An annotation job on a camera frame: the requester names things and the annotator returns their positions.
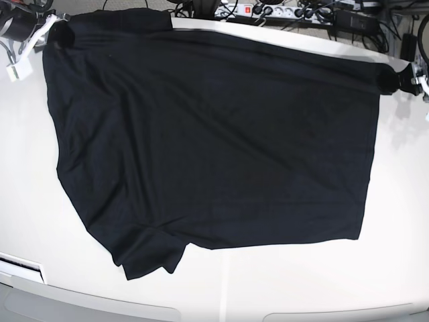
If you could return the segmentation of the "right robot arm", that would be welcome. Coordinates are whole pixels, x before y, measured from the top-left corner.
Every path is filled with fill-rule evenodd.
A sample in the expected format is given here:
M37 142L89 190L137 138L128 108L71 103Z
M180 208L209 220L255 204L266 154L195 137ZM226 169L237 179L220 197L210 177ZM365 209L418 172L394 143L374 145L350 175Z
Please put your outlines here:
M51 15L69 21L66 13L52 9L53 1L1 1L1 37L21 42L21 51Z

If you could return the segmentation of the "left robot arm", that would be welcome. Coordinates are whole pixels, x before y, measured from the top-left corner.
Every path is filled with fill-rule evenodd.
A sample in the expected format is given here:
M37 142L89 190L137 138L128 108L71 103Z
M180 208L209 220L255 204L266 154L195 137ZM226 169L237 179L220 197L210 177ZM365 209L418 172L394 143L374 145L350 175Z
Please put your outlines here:
M397 73L399 89L414 96L422 96L428 103L428 15L421 21L415 34L405 34L400 59L406 67Z

